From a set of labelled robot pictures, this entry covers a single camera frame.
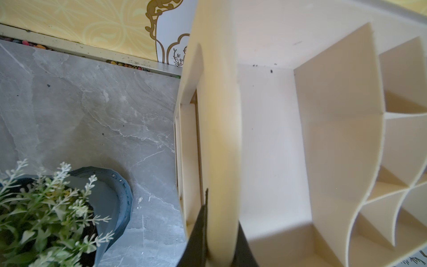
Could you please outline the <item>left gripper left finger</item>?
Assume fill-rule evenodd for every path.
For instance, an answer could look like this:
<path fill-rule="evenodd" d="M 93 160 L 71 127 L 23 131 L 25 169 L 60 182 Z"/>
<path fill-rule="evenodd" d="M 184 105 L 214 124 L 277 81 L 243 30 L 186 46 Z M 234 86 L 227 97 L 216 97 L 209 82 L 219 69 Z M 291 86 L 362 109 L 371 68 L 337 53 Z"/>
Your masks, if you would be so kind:
<path fill-rule="evenodd" d="M 209 189 L 205 191 L 206 201 L 201 206 L 195 226 L 191 232 L 186 249 L 177 267 L 205 267 L 207 261 L 207 203 Z"/>

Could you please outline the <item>beige drawer organizer cabinet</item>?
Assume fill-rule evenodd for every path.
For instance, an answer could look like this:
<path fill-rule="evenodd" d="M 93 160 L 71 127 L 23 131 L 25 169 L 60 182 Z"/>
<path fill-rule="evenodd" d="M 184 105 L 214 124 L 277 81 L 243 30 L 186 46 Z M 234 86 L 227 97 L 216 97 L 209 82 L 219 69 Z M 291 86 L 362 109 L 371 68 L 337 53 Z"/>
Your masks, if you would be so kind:
<path fill-rule="evenodd" d="M 199 1 L 175 108 L 206 267 L 394 267 L 427 246 L 427 18 L 385 1 Z"/>

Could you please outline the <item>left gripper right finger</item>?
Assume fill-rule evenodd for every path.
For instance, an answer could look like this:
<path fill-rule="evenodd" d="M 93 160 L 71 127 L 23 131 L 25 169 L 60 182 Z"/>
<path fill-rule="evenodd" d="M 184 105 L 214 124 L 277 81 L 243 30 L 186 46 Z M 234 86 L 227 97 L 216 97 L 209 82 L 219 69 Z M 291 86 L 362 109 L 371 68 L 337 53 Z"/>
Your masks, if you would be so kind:
<path fill-rule="evenodd" d="M 235 254 L 232 267 L 258 267 L 255 257 L 249 247 L 241 224 L 239 224 L 238 236 L 236 241 Z"/>

